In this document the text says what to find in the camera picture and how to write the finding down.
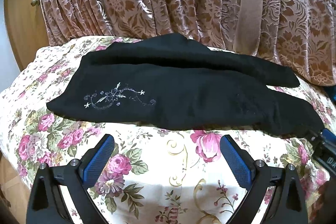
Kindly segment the plain beige curtain tieback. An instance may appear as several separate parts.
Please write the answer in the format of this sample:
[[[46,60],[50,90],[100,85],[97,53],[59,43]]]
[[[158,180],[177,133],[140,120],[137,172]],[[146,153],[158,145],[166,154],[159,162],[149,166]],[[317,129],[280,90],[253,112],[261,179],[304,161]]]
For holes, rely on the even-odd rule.
[[[241,0],[234,51],[256,55],[260,43],[263,0]]]

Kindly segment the brown floral curtain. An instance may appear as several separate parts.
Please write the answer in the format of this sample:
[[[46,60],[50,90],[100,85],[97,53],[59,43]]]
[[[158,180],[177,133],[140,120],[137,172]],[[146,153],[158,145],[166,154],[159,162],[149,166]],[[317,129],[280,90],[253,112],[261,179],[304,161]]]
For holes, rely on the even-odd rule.
[[[241,0],[41,0],[52,46],[111,35],[183,34],[234,52]],[[310,83],[335,85],[335,0],[262,0],[255,56],[291,67]]]

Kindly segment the floral bed sheet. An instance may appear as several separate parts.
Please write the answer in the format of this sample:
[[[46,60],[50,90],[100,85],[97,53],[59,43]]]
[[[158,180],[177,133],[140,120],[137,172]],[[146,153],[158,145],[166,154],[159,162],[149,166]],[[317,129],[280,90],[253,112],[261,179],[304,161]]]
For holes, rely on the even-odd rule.
[[[1,196],[25,223],[38,167],[80,158],[104,134],[116,147],[97,188],[88,192],[110,223],[225,223],[245,190],[219,151],[223,130],[167,131],[115,123],[75,122],[46,103],[60,95],[81,57],[117,41],[88,36],[44,47],[1,92]]]

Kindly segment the black embroidered pant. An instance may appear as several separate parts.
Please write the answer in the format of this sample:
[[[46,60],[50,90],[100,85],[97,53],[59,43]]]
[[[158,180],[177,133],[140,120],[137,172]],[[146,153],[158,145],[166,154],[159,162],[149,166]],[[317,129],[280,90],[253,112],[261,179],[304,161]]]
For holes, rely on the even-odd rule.
[[[298,86],[288,67],[168,34],[87,53],[47,108],[79,121],[168,130],[256,126],[303,138],[321,132],[322,119],[306,100],[276,91]]]

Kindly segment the wooden wardrobe door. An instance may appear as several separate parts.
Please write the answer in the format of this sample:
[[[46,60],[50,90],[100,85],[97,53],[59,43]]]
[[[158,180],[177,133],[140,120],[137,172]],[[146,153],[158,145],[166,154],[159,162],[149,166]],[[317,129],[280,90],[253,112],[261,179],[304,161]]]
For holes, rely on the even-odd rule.
[[[32,0],[4,0],[7,34],[20,71],[33,62],[42,47],[49,46],[41,5]]]

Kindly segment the brass door knob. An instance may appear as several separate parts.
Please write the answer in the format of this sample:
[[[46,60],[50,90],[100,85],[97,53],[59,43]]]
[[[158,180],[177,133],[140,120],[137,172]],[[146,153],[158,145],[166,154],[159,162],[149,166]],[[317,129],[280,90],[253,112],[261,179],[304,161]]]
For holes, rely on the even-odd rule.
[[[40,5],[40,0],[32,0],[31,1],[31,6],[32,7],[35,7],[35,6],[38,6],[38,5]]]

